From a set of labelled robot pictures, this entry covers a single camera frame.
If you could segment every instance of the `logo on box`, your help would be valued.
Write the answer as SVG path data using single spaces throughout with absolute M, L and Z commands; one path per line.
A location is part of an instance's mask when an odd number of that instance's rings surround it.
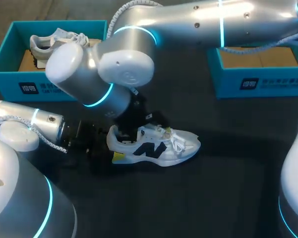
M 39 94 L 35 83 L 19 83 L 23 94 Z
M 252 90 L 258 85 L 259 78 L 244 78 L 241 82 L 240 90 Z

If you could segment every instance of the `shoebox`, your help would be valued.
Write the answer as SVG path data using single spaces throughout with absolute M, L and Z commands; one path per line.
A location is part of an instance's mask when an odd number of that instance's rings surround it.
M 218 99 L 298 96 L 298 46 L 274 47 L 251 55 L 211 49 L 207 57 Z
M 104 40 L 107 22 L 98 21 L 15 21 L 0 47 L 0 92 L 10 102 L 75 101 L 53 85 L 44 69 L 37 69 L 31 55 L 30 37 L 50 36 L 57 28 L 83 33 L 89 39 Z

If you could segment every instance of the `sneaker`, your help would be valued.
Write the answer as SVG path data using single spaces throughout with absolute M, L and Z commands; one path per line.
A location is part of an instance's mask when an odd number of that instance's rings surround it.
M 113 164 L 149 161 L 162 167 L 173 166 L 193 157 L 201 145 L 191 132 L 150 124 L 138 129 L 135 142 L 118 138 L 118 127 L 113 125 L 107 134 L 107 146 L 115 152 Z
M 55 49 L 68 42 L 76 42 L 82 47 L 89 46 L 88 37 L 83 33 L 76 34 L 74 32 L 67 32 L 58 28 L 52 35 L 46 37 L 31 36 L 30 49 L 37 61 L 37 68 L 45 68 L 46 63 Z

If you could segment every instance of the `cable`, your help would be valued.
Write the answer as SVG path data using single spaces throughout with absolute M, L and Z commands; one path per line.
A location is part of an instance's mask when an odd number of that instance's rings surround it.
M 127 2 L 126 4 L 124 4 L 121 8 L 119 8 L 119 10 L 114 14 L 109 27 L 108 27 L 108 31 L 107 31 L 107 39 L 109 37 L 111 37 L 111 34 L 113 32 L 114 26 L 116 21 L 118 20 L 118 18 L 120 17 L 121 14 L 123 14 L 126 10 L 128 10 L 129 8 L 131 8 L 132 6 L 136 6 L 136 5 L 145 5 L 145 6 L 162 6 L 161 4 L 151 1 L 151 0 L 133 0 L 130 2 Z
M 231 54 L 237 54 L 237 55 L 255 54 L 257 52 L 266 51 L 269 48 L 276 47 L 278 45 L 282 45 L 284 43 L 287 43 L 287 42 L 292 41 L 292 40 L 295 40 L 295 39 L 298 39 L 298 33 L 295 34 L 295 35 L 292 35 L 292 36 L 288 36 L 288 37 L 286 37 L 286 38 L 284 38 L 282 40 L 279 40 L 277 42 L 272 42 L 272 43 L 267 44 L 265 46 L 257 47 L 257 48 L 251 49 L 251 50 L 238 51 L 238 50 L 233 50 L 233 49 L 226 48 L 226 47 L 220 48 L 220 50 L 221 51 L 228 52 L 228 53 L 231 53 Z
M 7 121 L 7 120 L 16 120 L 16 121 L 21 122 L 22 124 L 25 124 L 26 126 L 29 127 L 29 129 L 31 131 L 36 133 L 45 144 L 47 144 L 48 146 L 51 146 L 52 148 L 54 148 L 56 150 L 63 152 L 63 153 L 67 153 L 67 150 L 65 148 L 55 145 L 52 142 L 50 142 L 47 138 L 45 138 L 33 125 L 31 125 L 30 121 L 25 120 L 21 117 L 17 117 L 17 116 L 4 116 L 4 117 L 0 117 L 0 124 L 2 124 L 4 121 Z

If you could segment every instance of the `n logo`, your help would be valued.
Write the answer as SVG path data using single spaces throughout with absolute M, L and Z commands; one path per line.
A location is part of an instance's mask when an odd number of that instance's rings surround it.
M 154 143 L 146 142 L 143 143 L 133 154 L 142 155 L 145 153 L 147 157 L 158 159 L 166 149 L 167 147 L 163 142 L 161 142 L 156 150 L 154 150 Z

